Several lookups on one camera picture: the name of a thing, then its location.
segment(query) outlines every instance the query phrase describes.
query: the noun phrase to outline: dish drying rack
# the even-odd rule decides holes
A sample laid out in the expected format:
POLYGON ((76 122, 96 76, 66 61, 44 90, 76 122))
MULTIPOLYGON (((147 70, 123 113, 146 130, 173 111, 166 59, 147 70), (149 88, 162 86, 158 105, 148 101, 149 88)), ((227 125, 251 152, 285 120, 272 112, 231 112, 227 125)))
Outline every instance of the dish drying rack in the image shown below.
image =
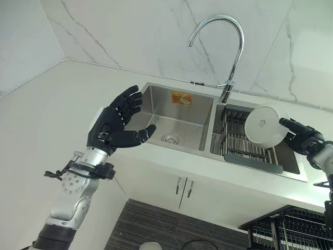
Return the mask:
POLYGON ((248 249, 333 249, 324 215, 303 208, 286 206, 239 228, 248 231, 248 249))
POLYGON ((219 128, 220 131, 213 133, 211 152, 224 156, 224 159, 231 163, 282 173, 283 167, 278 162, 275 147, 259 148, 247 139, 245 121, 251 111, 250 108, 235 105, 225 107, 220 124, 214 128, 219 128))

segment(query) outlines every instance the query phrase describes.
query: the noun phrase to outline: drain strainer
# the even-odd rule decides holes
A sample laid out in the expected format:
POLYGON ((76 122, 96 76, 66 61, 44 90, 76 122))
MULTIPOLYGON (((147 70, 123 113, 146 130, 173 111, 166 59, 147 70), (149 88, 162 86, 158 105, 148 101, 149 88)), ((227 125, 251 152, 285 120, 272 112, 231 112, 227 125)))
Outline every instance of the drain strainer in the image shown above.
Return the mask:
POLYGON ((169 133, 169 134, 165 134, 164 136, 162 136, 161 141, 178 145, 179 142, 181 141, 181 139, 178 135, 169 133))

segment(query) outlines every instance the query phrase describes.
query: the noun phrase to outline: faucet spout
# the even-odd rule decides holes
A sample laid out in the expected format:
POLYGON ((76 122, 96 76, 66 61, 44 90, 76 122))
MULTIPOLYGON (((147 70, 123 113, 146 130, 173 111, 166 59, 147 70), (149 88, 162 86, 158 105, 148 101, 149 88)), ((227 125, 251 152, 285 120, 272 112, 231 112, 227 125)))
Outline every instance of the faucet spout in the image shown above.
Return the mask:
POLYGON ((244 32, 243 32, 243 29, 242 29, 241 25, 239 24, 239 22, 235 18, 233 18, 231 16, 224 15, 224 14, 215 14, 215 15, 212 15, 212 16, 210 16, 210 17, 202 20, 194 28, 194 30, 193 30, 193 32, 192 32, 192 34, 191 34, 191 36, 190 36, 190 38, 188 40, 188 46, 192 47, 194 38, 199 33, 199 31, 204 26, 206 26, 207 24, 209 24, 211 22, 214 22, 214 21, 227 21, 227 22, 229 22, 237 30, 238 37, 239 37, 238 52, 236 54, 236 58, 235 58, 234 64, 233 64, 233 66, 231 68, 231 72, 229 74, 228 80, 225 82, 225 84, 217 85, 216 86, 216 87, 224 86, 224 90, 223 90, 223 93, 221 95, 221 101, 222 101, 222 103, 226 103, 228 101, 229 96, 231 94, 231 91, 233 89, 233 86, 234 86, 233 77, 234 77, 237 65, 239 63, 239 60, 240 60, 240 56, 241 56, 241 54, 242 54, 242 52, 244 50, 244 32))

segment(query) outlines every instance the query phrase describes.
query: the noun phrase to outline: robotic arm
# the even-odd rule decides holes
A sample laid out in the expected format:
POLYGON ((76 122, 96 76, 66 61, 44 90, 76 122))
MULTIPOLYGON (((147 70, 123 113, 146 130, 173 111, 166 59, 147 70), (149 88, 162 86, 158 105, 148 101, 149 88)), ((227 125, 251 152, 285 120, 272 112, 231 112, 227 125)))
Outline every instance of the robotic arm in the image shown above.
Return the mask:
POLYGON ((132 86, 106 108, 88 134, 85 153, 75 152, 62 171, 45 172, 61 181, 62 192, 46 219, 37 240, 29 249, 66 250, 88 212, 99 179, 113 179, 113 165, 107 158, 118 147, 134 147, 146 142, 155 125, 140 131, 125 131, 131 117, 140 112, 142 93, 132 86))
POLYGON ((325 202, 325 221, 329 232, 333 232, 333 142, 325 141, 323 135, 311 128, 304 126, 293 119, 281 118, 279 123, 288 128, 284 141, 296 153, 306 155, 310 165, 321 169, 327 177, 327 182, 315 185, 329 188, 329 201, 325 202))

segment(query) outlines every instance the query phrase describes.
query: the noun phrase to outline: sink basin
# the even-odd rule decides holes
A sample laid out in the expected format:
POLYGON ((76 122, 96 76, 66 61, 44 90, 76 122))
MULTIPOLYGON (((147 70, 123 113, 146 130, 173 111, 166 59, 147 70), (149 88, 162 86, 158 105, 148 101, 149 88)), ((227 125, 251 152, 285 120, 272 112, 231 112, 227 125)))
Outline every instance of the sink basin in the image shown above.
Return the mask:
POLYGON ((218 105, 216 108, 210 152, 225 161, 272 173, 300 174, 296 155, 285 142, 275 147, 259 148, 250 143, 244 131, 253 108, 218 105))
POLYGON ((148 143, 308 181, 302 156, 284 142, 267 149, 249 143, 244 122, 256 104, 230 99, 224 105, 218 96, 154 83, 147 83, 142 93, 142 111, 132 117, 126 129, 155 124, 157 129, 148 143))
POLYGON ((148 85, 142 92, 142 111, 133 116, 130 129, 155 124, 150 143, 204 150, 213 98, 158 85, 148 85))

